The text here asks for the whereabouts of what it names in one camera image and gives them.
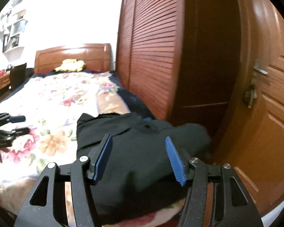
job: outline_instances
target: blue gripper pad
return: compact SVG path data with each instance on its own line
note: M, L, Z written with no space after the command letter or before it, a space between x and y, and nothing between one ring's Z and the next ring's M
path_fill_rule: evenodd
M14 117L10 117L9 122L11 123L21 123L21 122L25 122L26 121L26 118L25 116L14 116Z
M102 179L112 148L113 138L109 135L95 164L94 181L98 182Z
M181 186L184 186L186 184L187 178L185 176L184 163L182 162L181 157L178 153L179 148L176 148L169 136L165 139L165 147L176 180L181 184Z

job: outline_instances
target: red object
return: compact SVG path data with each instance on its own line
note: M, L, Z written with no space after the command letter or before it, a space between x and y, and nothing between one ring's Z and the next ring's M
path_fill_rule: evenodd
M103 72L103 70L97 70L97 69L89 69L90 71L95 71L95 72Z
M0 71L0 77L2 77L4 75L4 73L5 73L5 69L1 70Z

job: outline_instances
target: louvered wardrobe door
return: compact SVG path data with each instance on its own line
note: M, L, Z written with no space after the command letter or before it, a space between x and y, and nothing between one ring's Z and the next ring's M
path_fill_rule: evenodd
M135 0L123 0L121 8L121 20L119 29L119 44L116 59L116 70L120 77L121 84L128 89L130 47L133 29L133 11Z
M136 0L129 90L158 119L167 117L176 17L177 0Z

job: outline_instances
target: wooden wardrobe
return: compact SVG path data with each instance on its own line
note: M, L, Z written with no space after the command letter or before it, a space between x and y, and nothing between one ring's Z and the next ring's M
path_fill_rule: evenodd
M217 131L240 58L237 0L123 0L116 70L158 119Z

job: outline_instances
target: dark blue blanket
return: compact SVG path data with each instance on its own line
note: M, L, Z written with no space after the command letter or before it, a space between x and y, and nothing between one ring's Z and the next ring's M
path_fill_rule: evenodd
M82 72L87 72L87 73L100 73L97 71L89 71L89 70L83 70ZM134 95L133 93L129 92L127 89L123 88L123 86L120 83L119 77L116 73L116 71L110 71L112 76L110 77L110 80L115 83L119 89L118 89L118 95L123 99L123 101L126 103L128 106L129 110L131 112L136 112L139 114L142 118L151 118L155 119L155 117L152 115L150 110L146 107L146 105L141 101L139 97ZM35 77L47 77L47 76L52 76L56 74L61 74L61 72L50 72L46 74L34 74L32 77L28 78L25 80L25 82L20 85L18 88L16 88L12 93L10 93L6 98L4 98L1 102L7 100L11 96L13 96L15 93L17 93L19 90L21 90L24 85L31 79Z

